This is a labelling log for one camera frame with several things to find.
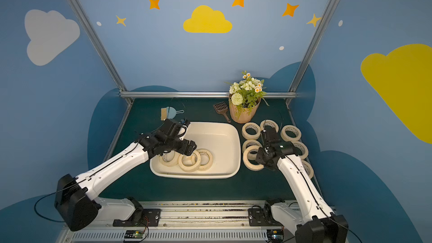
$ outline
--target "brown scoop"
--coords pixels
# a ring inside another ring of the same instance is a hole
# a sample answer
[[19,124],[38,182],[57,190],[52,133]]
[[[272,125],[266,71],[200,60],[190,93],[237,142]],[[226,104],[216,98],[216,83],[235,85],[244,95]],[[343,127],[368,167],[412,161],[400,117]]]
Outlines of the brown scoop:
[[223,115],[226,118],[226,121],[228,123],[231,123],[231,120],[226,115],[226,112],[228,111],[228,106],[226,105],[226,103],[224,102],[220,102],[218,104],[216,103],[213,105],[213,107],[215,108],[216,113]]

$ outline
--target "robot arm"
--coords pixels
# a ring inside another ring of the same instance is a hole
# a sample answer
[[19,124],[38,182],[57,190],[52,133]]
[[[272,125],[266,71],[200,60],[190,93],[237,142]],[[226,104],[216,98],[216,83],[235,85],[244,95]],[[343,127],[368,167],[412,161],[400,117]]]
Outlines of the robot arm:
[[101,208],[95,198],[112,182],[156,155],[175,150],[190,156],[197,148],[194,141],[184,139],[189,122],[166,119],[153,133],[142,134],[122,152],[101,165],[75,178],[60,178],[54,206],[71,231],[89,225]]
[[276,130],[271,127],[263,130],[261,137],[264,147],[258,150],[256,161],[270,170],[282,172],[301,213],[279,202],[271,205],[273,218],[295,235],[296,243],[345,243],[347,221],[342,215],[336,216],[321,197],[309,179],[302,160],[294,154],[293,144],[281,145]]

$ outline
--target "yellow star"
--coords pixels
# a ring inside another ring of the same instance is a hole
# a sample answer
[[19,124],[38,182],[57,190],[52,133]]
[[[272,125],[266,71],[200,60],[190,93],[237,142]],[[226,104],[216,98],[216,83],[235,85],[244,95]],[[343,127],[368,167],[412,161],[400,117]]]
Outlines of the yellow star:
[[234,3],[232,4],[232,6],[240,6],[240,7],[244,7],[245,6],[245,0],[234,0]]
[[159,0],[150,0],[150,9],[152,8],[157,8],[158,10],[160,10]]
[[315,16],[315,13],[314,13],[314,18],[312,19],[312,20],[310,20],[308,23],[306,23],[306,24],[314,24],[314,27],[316,27],[317,26],[317,22],[318,22],[318,20],[320,20],[321,19],[321,17],[320,18],[317,18],[316,16]]
[[126,25],[124,24],[124,20],[126,20],[126,18],[120,19],[120,18],[117,16],[117,19],[118,19],[117,24],[123,24],[124,26],[126,26]]
[[294,17],[294,11],[298,6],[299,5],[291,6],[290,4],[287,3],[286,4],[286,11],[282,14],[282,16],[289,15],[291,17]]

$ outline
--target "brush bristles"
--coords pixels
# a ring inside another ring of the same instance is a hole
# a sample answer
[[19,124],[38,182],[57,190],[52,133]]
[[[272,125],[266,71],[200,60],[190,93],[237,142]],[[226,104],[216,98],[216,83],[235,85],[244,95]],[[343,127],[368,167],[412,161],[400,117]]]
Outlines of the brush bristles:
[[167,115],[167,109],[166,108],[161,108],[161,120],[164,121],[166,119]]

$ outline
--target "masking tape roll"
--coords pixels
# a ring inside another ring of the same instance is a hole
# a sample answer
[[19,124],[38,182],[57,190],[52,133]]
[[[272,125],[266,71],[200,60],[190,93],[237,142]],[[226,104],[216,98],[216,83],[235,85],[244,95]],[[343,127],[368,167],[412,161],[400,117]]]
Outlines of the masking tape roll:
[[259,171],[259,170],[264,169],[264,165],[262,165],[262,164],[258,164],[258,165],[251,164],[251,162],[248,160],[248,156],[247,156],[251,151],[257,151],[259,148],[260,148],[260,147],[257,146],[257,145],[251,145],[250,147],[248,147],[248,148],[245,150],[245,152],[243,152],[243,163],[245,164],[245,166],[246,166],[249,170],[252,170],[252,171]]
[[[254,131],[256,131],[256,134],[249,134],[249,133],[247,133],[246,130],[248,128],[251,128]],[[250,139],[256,140],[261,135],[261,129],[260,129],[260,127],[256,123],[248,122],[248,123],[244,124],[243,127],[241,128],[241,134],[243,135],[243,137],[246,140],[250,140]]]
[[174,150],[171,152],[174,152],[174,157],[170,161],[165,161],[165,159],[164,159],[164,156],[166,154],[169,154],[169,153],[164,153],[162,156],[159,155],[159,161],[161,164],[168,166],[168,167],[172,167],[172,166],[175,166],[178,164],[178,157],[180,156],[180,153],[178,153],[177,151],[174,151]]
[[[245,152],[245,150],[246,150],[248,147],[250,147],[251,145],[257,145],[257,146],[259,146],[260,148],[263,147],[262,144],[261,144],[260,142],[258,142],[257,140],[249,139],[249,140],[246,140],[246,141],[243,143],[243,146],[241,147],[241,149],[242,149],[241,152]],[[254,154],[253,154],[253,153],[249,153],[248,156],[247,156],[247,158],[250,159],[250,160],[256,160],[256,158],[257,158],[256,153],[254,153]]]
[[276,132],[279,131],[279,126],[278,126],[277,123],[274,122],[273,120],[270,120],[270,119],[263,120],[263,121],[261,122],[261,124],[260,124],[260,128],[261,128],[262,131],[264,130],[264,126],[270,126],[270,127],[272,127],[272,128],[275,128],[275,129],[276,129]]
[[[206,164],[200,165],[198,171],[208,170],[213,165],[213,154],[211,154],[210,151],[208,151],[207,149],[197,149],[197,151],[200,153],[200,155],[204,154],[207,155],[207,157],[209,158],[209,161]],[[195,164],[195,162],[195,158],[192,158],[192,164]]]
[[309,150],[308,148],[305,146],[304,143],[299,142],[299,141],[292,141],[291,142],[296,148],[301,150],[301,155],[299,156],[300,159],[304,160],[308,155],[309,155]]
[[188,172],[188,173],[195,172],[196,170],[198,170],[200,168],[200,165],[201,165],[201,154],[196,150],[194,150],[192,152],[192,154],[195,155],[197,160],[195,161],[195,164],[193,164],[191,166],[186,166],[183,164],[183,158],[186,157],[185,155],[180,155],[178,157],[178,165],[180,166],[180,168],[183,171]]
[[[286,131],[294,132],[295,137],[288,136],[288,134],[286,134]],[[282,137],[282,139],[285,142],[298,141],[298,140],[300,140],[301,136],[302,136],[302,132],[299,130],[298,127],[293,126],[293,125],[286,125],[280,131],[280,137]]]
[[314,177],[314,169],[312,169],[312,165],[310,165],[309,162],[305,160],[301,160],[301,163],[303,164],[305,171],[308,173],[309,178],[312,179],[312,177]]

